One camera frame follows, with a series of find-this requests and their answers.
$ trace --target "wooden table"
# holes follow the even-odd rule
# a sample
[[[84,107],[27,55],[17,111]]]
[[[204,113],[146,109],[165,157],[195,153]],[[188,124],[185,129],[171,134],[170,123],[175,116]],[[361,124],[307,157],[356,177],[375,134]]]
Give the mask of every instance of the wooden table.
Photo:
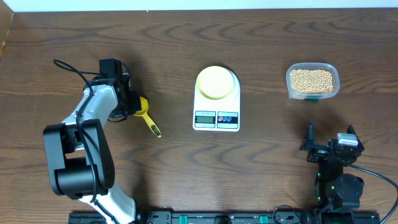
[[[83,81],[52,59],[84,71],[117,58],[149,99],[162,138],[144,120],[108,123],[116,181],[138,205],[175,210],[273,210],[317,203],[317,165],[299,151],[308,121],[316,142],[353,124],[365,151],[356,165],[398,181],[398,9],[18,13],[0,59],[0,222],[65,223],[90,207],[56,196],[42,131],[66,118]],[[328,62],[340,74],[334,97],[290,100],[294,63]],[[238,133],[192,129],[193,89],[210,65],[241,82]],[[361,209],[383,217],[396,191],[365,180]],[[389,223],[398,222],[394,215]]]

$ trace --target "yellow scoop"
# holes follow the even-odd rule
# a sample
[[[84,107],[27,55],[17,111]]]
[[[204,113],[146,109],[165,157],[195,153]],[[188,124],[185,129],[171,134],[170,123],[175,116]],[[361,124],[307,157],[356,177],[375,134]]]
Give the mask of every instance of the yellow scoop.
[[[141,100],[141,110],[140,111],[136,111],[136,113],[134,115],[143,117],[145,122],[148,124],[148,127],[150,127],[150,130],[152,130],[152,132],[158,138],[162,137],[162,134],[160,133],[159,128],[156,126],[154,121],[147,114],[148,108],[149,108],[148,101],[145,98],[143,98],[143,97],[140,97],[140,100]]]

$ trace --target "small robot arm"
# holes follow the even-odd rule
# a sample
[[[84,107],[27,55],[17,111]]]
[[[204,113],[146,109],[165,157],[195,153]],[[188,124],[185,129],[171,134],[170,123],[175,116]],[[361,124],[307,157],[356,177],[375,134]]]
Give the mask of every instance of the small robot arm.
[[[61,61],[54,63],[76,72]],[[114,183],[114,164],[103,131],[108,118],[122,121],[141,110],[138,92],[129,89],[131,74],[127,66],[123,73],[122,65],[113,58],[100,60],[98,75],[87,82],[73,113],[43,131],[52,190],[88,203],[107,223],[130,223],[136,217],[134,200]],[[85,157],[67,158],[77,150],[85,150]]]

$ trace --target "black cable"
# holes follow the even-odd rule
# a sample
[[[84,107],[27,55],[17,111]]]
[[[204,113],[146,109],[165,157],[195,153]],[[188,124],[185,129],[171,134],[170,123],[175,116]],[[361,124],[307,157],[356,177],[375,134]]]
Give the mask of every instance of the black cable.
[[[396,188],[397,194],[398,194],[398,185],[397,185],[394,181],[392,181],[391,179],[389,179],[389,178],[387,178],[387,177],[384,177],[384,176],[381,175],[381,174],[378,174],[378,173],[376,173],[376,172],[373,172],[373,171],[364,169],[364,168],[359,167],[359,166],[356,166],[356,165],[352,165],[352,164],[348,164],[348,163],[345,163],[345,164],[346,164],[347,166],[350,166],[350,167],[354,168],[354,169],[360,170],[360,171],[362,171],[362,172],[371,174],[371,175],[373,175],[373,176],[375,176],[375,177],[378,177],[378,178],[380,178],[380,179],[383,179],[383,180],[387,181],[388,183],[392,184],[392,185]],[[397,195],[396,202],[394,203],[394,205],[392,206],[392,208],[390,209],[390,211],[387,213],[387,215],[380,221],[379,224],[385,223],[385,222],[387,221],[387,219],[390,218],[390,216],[392,215],[392,213],[396,210],[397,206],[398,206],[398,195]]]
[[[119,120],[117,120],[117,121],[112,121],[112,120],[110,120],[110,119],[108,118],[108,121],[109,121],[109,122],[113,122],[113,123],[118,123],[118,122],[122,122],[122,121],[125,121],[125,120],[127,120],[127,116],[124,116],[124,118],[119,119]]]
[[[90,200],[90,203],[93,203],[95,201],[96,197],[97,197],[98,174],[97,174],[97,171],[96,171],[96,167],[94,166],[93,156],[91,155],[90,150],[88,150],[88,145],[87,145],[86,139],[84,138],[83,131],[81,130],[79,119],[81,118],[81,113],[85,109],[87,103],[89,102],[91,97],[94,96],[94,90],[91,87],[91,85],[88,82],[88,80],[86,79],[86,77],[84,77],[84,75],[81,72],[79,72],[77,69],[73,68],[71,65],[69,65],[69,64],[67,64],[65,62],[62,62],[60,60],[56,60],[56,59],[53,60],[53,63],[56,66],[58,66],[60,68],[63,68],[65,70],[68,70],[68,71],[71,71],[71,72],[76,72],[85,81],[86,85],[90,89],[90,94],[88,95],[87,99],[83,102],[83,104],[80,106],[79,110],[76,112],[76,129],[78,131],[78,134],[79,134],[79,137],[81,139],[81,142],[83,143],[83,146],[85,148],[85,153],[86,153],[87,158],[88,158],[88,160],[90,162],[91,171],[93,173],[93,197]]]
[[[54,59],[53,62],[54,62],[54,64],[55,64],[56,66],[58,66],[58,67],[60,67],[60,68],[62,68],[62,69],[65,69],[66,71],[69,71],[69,72],[76,72],[76,69],[71,69],[72,66],[66,64],[65,62],[62,62],[62,61],[60,61],[60,60],[55,60],[55,59]],[[98,72],[82,72],[82,71],[79,71],[79,72],[80,72],[81,74],[87,74],[87,75],[100,75]]]
[[[127,65],[125,63],[122,62],[123,67],[126,69],[127,74],[129,74],[129,78],[131,78],[131,74],[130,74],[130,69],[129,67],[127,67]]]
[[[296,214],[297,218],[298,218],[298,222],[294,223],[294,224],[301,224],[301,216],[297,214],[296,210],[294,210],[294,208],[292,208],[290,205],[279,205],[277,208],[275,208],[274,212],[272,212],[272,219],[274,219],[274,221],[277,224],[281,224],[280,222],[278,222],[275,218],[275,213],[276,211],[278,211],[278,209],[280,209],[281,207],[289,207],[291,210],[293,210],[293,212]]]
[[[86,138],[88,138],[88,140],[92,143],[92,145],[94,145],[95,149],[96,149],[97,151],[100,151],[100,148],[99,148],[98,145],[95,143],[94,139],[93,139],[85,130],[82,130],[82,131],[83,131],[84,136],[86,136]],[[102,206],[102,204],[99,203],[98,200],[95,200],[95,201],[94,201],[94,205],[97,206],[105,215],[109,216],[109,217],[111,218],[111,220],[112,220],[113,223],[115,223],[115,224],[120,224],[120,223],[118,222],[118,220],[115,218],[115,216],[112,215],[110,212],[108,212],[107,209],[105,209],[105,208]]]

